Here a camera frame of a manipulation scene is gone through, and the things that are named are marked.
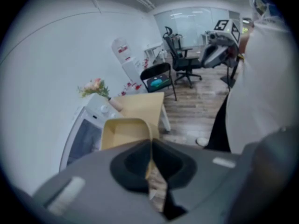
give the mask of white shirt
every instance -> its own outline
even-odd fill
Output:
[[[227,102],[226,130],[232,153],[297,121],[298,51],[282,24],[255,22],[243,70]]]

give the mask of teal object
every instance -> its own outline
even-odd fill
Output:
[[[161,79],[157,79],[157,80],[154,80],[152,83],[150,83],[151,86],[159,86],[160,84],[162,83],[162,80]]]

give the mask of flower bouquet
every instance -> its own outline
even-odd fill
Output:
[[[95,79],[94,82],[91,80],[83,88],[78,86],[78,91],[82,97],[97,93],[103,97],[109,98],[108,86],[105,86],[105,82],[100,78]]]

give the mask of white shoe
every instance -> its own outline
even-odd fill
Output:
[[[205,147],[209,143],[209,140],[206,138],[197,138],[195,141],[199,146]]]

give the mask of wooden table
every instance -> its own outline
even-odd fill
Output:
[[[164,92],[126,95],[115,97],[123,106],[120,112],[125,117],[141,118],[158,127],[159,120],[163,122],[167,131],[171,130],[165,107],[163,105]]]

